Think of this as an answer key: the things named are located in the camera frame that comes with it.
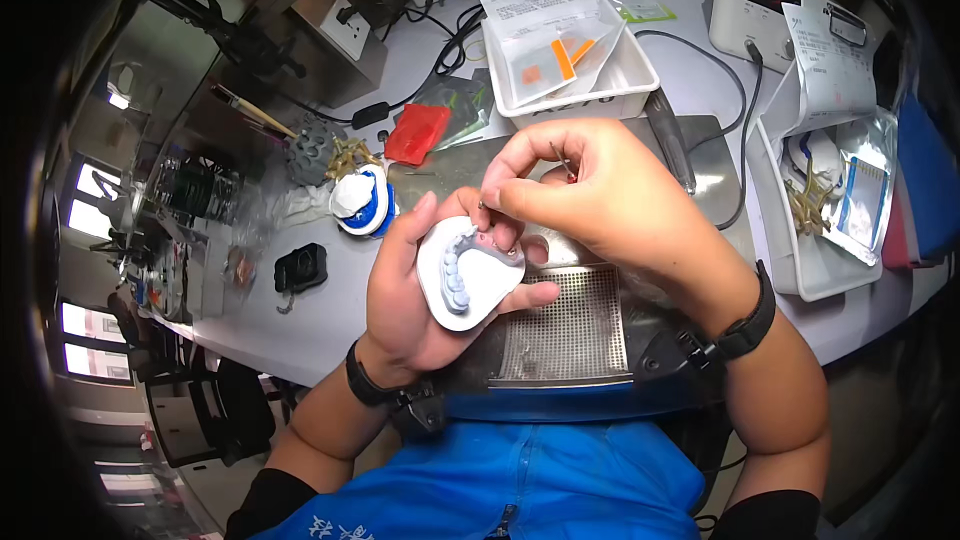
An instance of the green packet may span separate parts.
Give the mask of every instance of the green packet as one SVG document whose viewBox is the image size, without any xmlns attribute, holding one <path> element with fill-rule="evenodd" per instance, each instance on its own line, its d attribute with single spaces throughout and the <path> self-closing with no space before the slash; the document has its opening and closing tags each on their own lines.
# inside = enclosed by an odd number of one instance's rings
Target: green packet
<svg viewBox="0 0 960 540">
<path fill-rule="evenodd" d="M 628 24 L 662 22 L 677 19 L 665 4 L 657 0 L 607 0 Z"/>
</svg>

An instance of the finger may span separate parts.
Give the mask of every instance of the finger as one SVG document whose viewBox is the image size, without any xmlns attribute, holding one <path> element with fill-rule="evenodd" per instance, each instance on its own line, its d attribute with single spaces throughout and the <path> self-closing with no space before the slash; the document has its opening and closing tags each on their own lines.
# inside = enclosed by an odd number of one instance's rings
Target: finger
<svg viewBox="0 0 960 540">
<path fill-rule="evenodd" d="M 510 250 L 517 243 L 517 238 L 523 235 L 523 228 L 526 225 L 497 210 L 491 210 L 489 213 L 490 221 L 493 222 L 493 242 L 504 250 Z"/>
<path fill-rule="evenodd" d="M 540 176 L 540 184 L 546 184 L 547 186 L 567 186 L 569 183 L 567 181 L 567 170 L 563 165 L 555 166 Z"/>
<path fill-rule="evenodd" d="M 520 245 L 527 261 L 535 266 L 543 265 L 550 258 L 549 245 L 542 235 L 525 235 L 520 239 Z"/>
<path fill-rule="evenodd" d="M 521 283 L 496 306 L 500 315 L 523 309 L 545 307 L 557 300 L 560 287 L 554 282 Z"/>
<path fill-rule="evenodd" d="M 563 231 L 570 227 L 570 214 L 580 212 L 576 205 L 583 189 L 578 186 L 581 184 L 551 186 L 534 180 L 506 180 L 496 191 L 498 211 L 515 220 Z"/>
<path fill-rule="evenodd" d="M 404 212 L 390 223 L 373 266 L 378 270 L 392 270 L 397 275 L 408 273 L 417 259 L 417 243 L 433 227 L 436 215 L 437 194 L 428 191 L 416 202 L 413 210 Z"/>
<path fill-rule="evenodd" d="M 499 210 L 498 186 L 504 180 L 530 174 L 539 160 L 558 161 L 554 149 L 572 164 L 582 166 L 590 142 L 614 124 L 609 119 L 554 119 L 520 130 L 486 168 L 480 186 L 484 204 Z"/>
<path fill-rule="evenodd" d="M 470 186 L 458 187 L 439 205 L 437 222 L 466 215 L 479 225 L 477 216 L 481 211 L 483 209 L 480 209 L 480 190 Z"/>
</svg>

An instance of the plastic box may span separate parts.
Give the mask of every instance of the plastic box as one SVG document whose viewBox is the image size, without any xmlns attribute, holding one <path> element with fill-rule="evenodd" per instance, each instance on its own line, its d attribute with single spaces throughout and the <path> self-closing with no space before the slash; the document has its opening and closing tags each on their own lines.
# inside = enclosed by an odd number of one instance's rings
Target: plastic box
<svg viewBox="0 0 960 540">
<path fill-rule="evenodd" d="M 784 137 L 797 119 L 800 80 L 796 61 L 780 80 L 767 110 L 747 138 L 747 161 L 763 216 L 774 290 L 813 302 L 881 279 L 883 265 L 869 266 L 832 242 L 798 235 L 780 173 Z"/>
<path fill-rule="evenodd" d="M 616 13 L 616 9 L 606 0 L 602 1 L 601 8 L 608 8 Z M 513 98 L 507 77 L 507 64 L 500 50 L 500 42 L 486 19 L 483 21 L 483 39 L 496 110 L 503 117 L 510 118 L 519 129 L 547 120 L 582 117 L 627 120 L 638 117 L 643 112 L 643 105 L 650 93 L 660 88 L 660 77 L 650 64 L 650 59 L 643 52 L 629 26 L 624 26 L 613 53 L 600 69 L 593 90 L 556 100 L 536 100 L 511 108 Z"/>
</svg>

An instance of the metal grid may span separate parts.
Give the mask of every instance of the metal grid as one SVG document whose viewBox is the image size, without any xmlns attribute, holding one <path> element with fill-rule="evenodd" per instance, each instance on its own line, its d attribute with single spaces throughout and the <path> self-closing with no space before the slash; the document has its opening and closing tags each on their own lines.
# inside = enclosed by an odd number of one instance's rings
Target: metal grid
<svg viewBox="0 0 960 540">
<path fill-rule="evenodd" d="M 555 282 L 559 298 L 512 314 L 500 380 L 582 380 L 628 373 L 613 265 L 544 269 L 523 281 Z"/>
</svg>

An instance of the black cable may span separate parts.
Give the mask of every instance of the black cable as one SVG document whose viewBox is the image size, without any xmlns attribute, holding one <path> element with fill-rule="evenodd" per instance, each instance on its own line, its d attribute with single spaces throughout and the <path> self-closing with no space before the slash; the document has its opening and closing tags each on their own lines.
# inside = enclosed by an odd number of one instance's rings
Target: black cable
<svg viewBox="0 0 960 540">
<path fill-rule="evenodd" d="M 291 95 L 288 94 L 287 92 L 281 90 L 281 88 L 280 88 L 279 86 L 275 86 L 274 84 L 271 84 L 271 83 L 269 83 L 269 82 L 263 81 L 262 79 L 260 79 L 260 76 L 259 76 L 259 75 L 253 73 L 252 71 L 247 70 L 247 69 L 246 69 L 243 65 L 241 65 L 240 63 L 237 63 L 237 62 L 235 62 L 234 60 L 230 60 L 230 62 L 233 63 L 233 64 L 237 67 L 237 70 L 239 70 L 239 71 L 243 72 L 244 74 L 246 74 L 246 76 L 247 76 L 248 78 L 250 78 L 250 79 L 252 79 L 253 81 L 255 81 L 256 83 L 260 84 L 260 86 L 262 86 L 263 88 L 265 88 L 265 89 L 267 89 L 268 91 L 276 94 L 278 97 L 280 97 L 280 98 L 283 99 L 284 101 L 291 102 L 291 103 L 293 103 L 295 106 L 299 107 L 300 109 L 303 109 L 304 111 L 307 111 L 308 113 L 312 113 L 312 114 L 316 115 L 317 117 L 319 117 L 319 118 L 322 119 L 322 120 L 327 120 L 328 122 L 333 122 L 334 124 L 349 124 L 349 123 L 351 122 L 349 119 L 341 119 L 341 118 L 339 118 L 339 117 L 333 116 L 332 114 L 322 113 L 322 112 L 314 109 L 313 107 L 309 107 L 309 106 L 307 106 L 306 104 L 304 104 L 303 102 L 300 102 L 299 100 L 295 99 L 293 96 L 291 96 Z"/>
<path fill-rule="evenodd" d="M 730 219 L 727 219 L 723 223 L 717 224 L 716 228 L 720 231 L 726 230 L 740 218 L 740 214 L 743 213 L 743 206 L 747 200 L 747 180 L 746 180 L 746 159 L 747 159 L 747 126 L 750 124 L 750 117 L 754 113 L 754 107 L 757 106 L 757 95 L 761 91 L 761 80 L 763 79 L 763 58 L 760 52 L 757 50 L 757 47 L 750 41 L 747 47 L 748 53 L 753 58 L 753 62 L 757 65 L 756 70 L 756 85 L 753 87 L 753 98 L 750 101 L 750 106 L 747 106 L 747 90 L 743 89 L 743 83 L 740 81 L 740 77 L 737 75 L 737 72 L 734 69 L 720 60 L 714 54 L 710 54 L 697 44 L 690 42 L 685 38 L 680 36 L 674 36 L 673 34 L 668 34 L 665 31 L 659 31 L 655 29 L 642 29 L 638 32 L 635 32 L 633 36 L 637 39 L 640 39 L 642 36 L 663 36 L 664 38 L 671 38 L 673 40 L 678 40 L 679 42 L 684 43 L 689 46 L 691 49 L 695 50 L 697 53 L 702 54 L 704 57 L 707 57 L 714 63 L 720 66 L 720 68 L 726 72 L 726 74 L 733 80 L 733 83 L 736 84 L 736 89 L 740 91 L 740 114 L 736 116 L 736 119 L 733 120 L 733 123 L 722 128 L 716 134 L 703 138 L 693 144 L 688 144 L 688 146 L 697 147 L 702 145 L 702 143 L 713 140 L 714 138 L 721 138 L 726 136 L 730 132 L 734 131 L 737 126 L 743 123 L 743 129 L 740 134 L 740 195 L 736 203 L 736 210 L 733 212 L 733 216 Z"/>
<path fill-rule="evenodd" d="M 718 473 L 720 473 L 721 471 L 727 471 L 728 469 L 733 469 L 733 468 L 737 467 L 740 463 L 745 462 L 745 461 L 747 461 L 747 453 L 746 453 L 746 452 L 744 452 L 744 453 L 743 453 L 743 456 L 741 456 L 740 458 L 738 458 L 738 459 L 737 459 L 736 461 L 734 461 L 734 462 L 726 463 L 726 465 L 721 465 L 721 466 L 717 467 L 716 469 L 707 469 L 706 471 L 702 471 L 702 472 L 700 472 L 700 473 L 704 474 L 705 476 L 708 476 L 708 475 L 710 475 L 710 474 L 718 474 Z"/>
<path fill-rule="evenodd" d="M 401 19 L 402 15 L 406 15 L 410 23 L 415 24 L 416 22 L 423 21 L 426 16 L 426 11 L 430 10 L 430 4 L 426 4 L 422 16 L 419 19 L 414 20 L 414 18 L 410 17 L 410 13 L 406 11 L 407 3 L 410 3 L 410 0 L 403 0 L 400 3 L 399 8 L 397 8 L 392 17 L 390 17 L 390 24 L 387 25 L 387 31 L 383 32 L 383 38 L 380 38 L 380 42 L 386 42 L 387 36 L 390 35 L 390 30 L 394 28 L 394 25 Z"/>
<path fill-rule="evenodd" d="M 282 99 L 294 103 L 294 105 L 296 105 L 297 107 L 303 109 L 308 113 L 312 113 L 316 115 L 322 120 L 327 120 L 328 122 L 333 122 L 334 124 L 349 124 L 351 122 L 349 119 L 341 119 L 339 117 L 333 116 L 332 114 L 321 113 L 320 111 L 314 109 L 313 107 L 308 107 L 305 103 L 300 102 L 299 100 L 295 99 L 293 96 L 281 90 L 280 88 L 270 86 L 270 90 L 273 90 L 274 92 L 276 92 L 277 95 L 280 96 Z"/>
<path fill-rule="evenodd" d="M 701 520 L 710 522 L 710 525 L 709 525 L 709 526 L 706 526 L 706 525 L 701 526 L 701 525 L 700 525 L 700 521 L 701 521 Z M 694 518 L 693 518 L 693 521 L 694 521 L 695 524 L 697 524 L 697 530 L 699 530 L 700 532 L 712 532 L 712 531 L 714 530 L 714 528 L 717 527 L 717 523 L 718 523 L 720 520 L 717 518 L 716 515 L 701 515 L 700 517 L 694 517 Z"/>
<path fill-rule="evenodd" d="M 463 21 L 464 16 L 475 9 L 476 12 L 470 15 L 466 21 Z M 390 104 L 390 110 L 394 110 L 413 100 L 417 93 L 424 88 L 424 84 L 426 84 L 427 80 L 429 80 L 432 76 L 449 76 L 460 69 L 464 63 L 467 62 L 467 50 L 464 47 L 464 42 L 470 37 L 471 34 L 474 33 L 474 31 L 480 28 L 480 20 L 483 19 L 484 15 L 485 12 L 483 10 L 483 6 L 480 4 L 474 4 L 474 6 L 464 9 L 462 13 L 457 16 L 457 30 L 455 32 L 443 23 L 439 22 L 436 18 L 430 16 L 426 17 L 426 19 L 429 19 L 433 23 L 440 26 L 443 31 L 450 35 L 450 38 L 443 45 L 443 48 L 440 49 L 439 54 L 437 55 L 437 60 L 434 61 L 433 68 L 430 69 L 430 73 L 427 74 L 426 78 L 409 96 L 400 102 Z M 453 59 L 453 63 L 448 64 L 447 58 L 454 51 L 454 49 L 457 50 L 457 55 Z"/>
<path fill-rule="evenodd" d="M 439 54 L 437 55 L 437 60 L 434 61 L 433 67 L 430 69 L 430 73 L 427 74 L 426 78 L 422 82 L 420 82 L 418 86 L 416 86 L 416 89 L 409 96 L 407 96 L 400 102 L 390 104 L 389 105 L 390 111 L 393 111 L 394 109 L 403 106 L 407 102 L 412 101 L 413 98 L 417 95 L 417 93 L 422 88 L 424 88 L 424 85 L 426 84 L 427 80 L 429 80 L 432 76 L 434 75 L 449 76 L 453 74 L 453 72 L 460 69 L 464 65 L 464 63 L 467 62 L 467 50 L 464 47 L 464 42 L 467 40 L 467 38 L 470 37 L 471 34 L 474 33 L 474 31 L 480 28 L 480 20 L 482 20 L 483 16 L 485 15 L 485 12 L 483 10 L 483 5 L 474 4 L 474 6 L 464 9 L 462 13 L 457 16 L 457 29 L 456 31 L 453 31 L 452 29 L 447 27 L 442 21 L 440 21 L 438 18 L 434 18 L 431 15 L 427 15 L 425 12 L 418 11 L 417 9 L 411 9 L 410 7 L 403 7 L 403 9 L 404 11 L 412 11 L 417 15 L 421 16 L 420 19 L 417 19 L 417 21 L 421 21 L 423 19 L 430 20 L 431 22 L 436 24 L 438 27 L 440 27 L 441 30 L 446 32 L 450 36 L 450 38 L 443 45 L 443 48 L 440 49 Z M 473 15 L 467 18 L 466 21 L 463 21 L 464 16 L 466 16 L 468 13 L 474 10 L 477 10 L 476 13 L 473 13 Z M 450 53 L 452 53 L 454 49 L 458 50 L 457 56 L 453 60 L 453 63 L 448 65 L 447 58 L 450 56 Z M 300 109 L 303 109 L 308 113 L 312 113 L 313 115 L 316 115 L 317 117 L 323 120 L 327 120 L 335 124 L 351 124 L 353 122 L 351 119 L 342 119 L 330 114 L 322 113 L 312 107 L 307 106 L 305 103 L 300 102 L 299 100 L 295 99 L 293 96 L 281 90 L 277 86 L 268 84 L 267 82 L 263 81 L 256 75 L 253 75 L 251 72 L 246 71 L 246 69 L 241 69 L 241 71 L 244 71 L 251 78 L 256 79 L 257 82 L 259 82 L 260 84 L 262 84 L 263 86 L 271 90 L 272 92 L 275 92 L 279 97 L 281 97 L 285 101 L 289 101 L 294 105 L 296 105 L 297 107 L 299 107 Z"/>
<path fill-rule="evenodd" d="M 734 225 L 743 213 L 743 206 L 747 202 L 747 126 L 750 124 L 750 117 L 754 114 L 754 107 L 757 106 L 757 95 L 761 93 L 761 81 L 763 79 L 763 59 L 756 64 L 756 85 L 753 86 L 753 98 L 750 99 L 750 108 L 747 109 L 747 118 L 743 122 L 743 130 L 740 132 L 740 196 L 736 201 L 736 210 L 733 215 L 723 223 L 717 224 L 717 229 L 721 232 Z"/>
</svg>

